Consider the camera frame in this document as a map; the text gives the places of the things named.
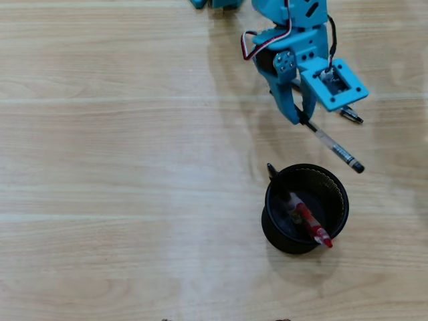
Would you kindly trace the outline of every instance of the robotic arm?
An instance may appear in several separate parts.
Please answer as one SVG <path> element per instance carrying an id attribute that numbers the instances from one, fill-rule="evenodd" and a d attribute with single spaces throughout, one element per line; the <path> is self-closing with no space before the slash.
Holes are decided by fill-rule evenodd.
<path id="1" fill-rule="evenodd" d="M 326 0 L 252 0 L 252 3 L 276 26 L 255 35 L 251 53 L 242 39 L 244 59 L 253 59 L 259 73 L 266 78 L 278 108 L 292 124 L 300 122 L 292 96 L 297 70 L 303 111 L 308 118 L 312 117 L 317 101 L 333 112 L 368 96 L 368 90 L 346 62 L 333 61 L 336 26 L 327 14 Z M 334 38 L 330 51 L 328 20 Z"/>

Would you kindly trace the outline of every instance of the pen holder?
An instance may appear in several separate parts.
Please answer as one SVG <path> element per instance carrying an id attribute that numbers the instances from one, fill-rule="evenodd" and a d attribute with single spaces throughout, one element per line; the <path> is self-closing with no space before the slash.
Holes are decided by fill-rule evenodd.
<path id="1" fill-rule="evenodd" d="M 284 188 L 306 204 L 313 216 L 335 238 L 345 226 L 349 213 L 348 195 L 342 183 L 329 171 L 309 164 L 298 164 L 279 172 Z M 288 215 L 277 187 L 270 184 L 261 215 L 261 226 L 267 240 L 277 249 L 290 254 L 303 254 L 318 246 Z"/>

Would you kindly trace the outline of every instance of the wooden table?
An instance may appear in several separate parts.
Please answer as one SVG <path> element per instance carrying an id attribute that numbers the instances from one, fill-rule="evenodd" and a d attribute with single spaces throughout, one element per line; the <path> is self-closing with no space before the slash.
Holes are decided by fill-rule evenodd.
<path id="1" fill-rule="evenodd" d="M 364 126 L 292 126 L 239 36 L 265 21 L 185 0 L 0 3 L 0 319 L 428 319 L 428 3 L 329 0 L 370 89 Z M 277 168 L 331 170 L 350 217 L 292 257 L 260 225 Z"/>

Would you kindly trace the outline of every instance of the red pen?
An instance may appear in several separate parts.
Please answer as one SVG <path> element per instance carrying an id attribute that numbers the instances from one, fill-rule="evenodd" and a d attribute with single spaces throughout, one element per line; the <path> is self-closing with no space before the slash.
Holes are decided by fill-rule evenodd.
<path id="1" fill-rule="evenodd" d="M 333 247 L 332 239 L 327 231 L 321 226 L 321 224 L 315 219 L 311 211 L 303 202 L 296 206 L 296 212 L 303 219 L 304 227 L 317 243 L 323 244 L 327 247 Z"/>

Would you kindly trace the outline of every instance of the black cable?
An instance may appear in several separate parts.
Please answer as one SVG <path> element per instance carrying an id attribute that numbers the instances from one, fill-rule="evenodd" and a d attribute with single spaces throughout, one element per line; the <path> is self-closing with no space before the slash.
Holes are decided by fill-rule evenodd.
<path id="1" fill-rule="evenodd" d="M 333 44 L 332 44 L 332 47 L 330 48 L 330 57 L 329 57 L 330 61 L 328 64 L 328 69 L 331 69 L 332 63 L 333 63 L 333 57 L 337 50 L 337 33 L 336 33 L 336 24 L 334 23 L 334 20 L 333 18 L 331 18 L 330 15 L 328 15 L 328 20 L 332 25 L 332 33 L 333 33 Z"/>

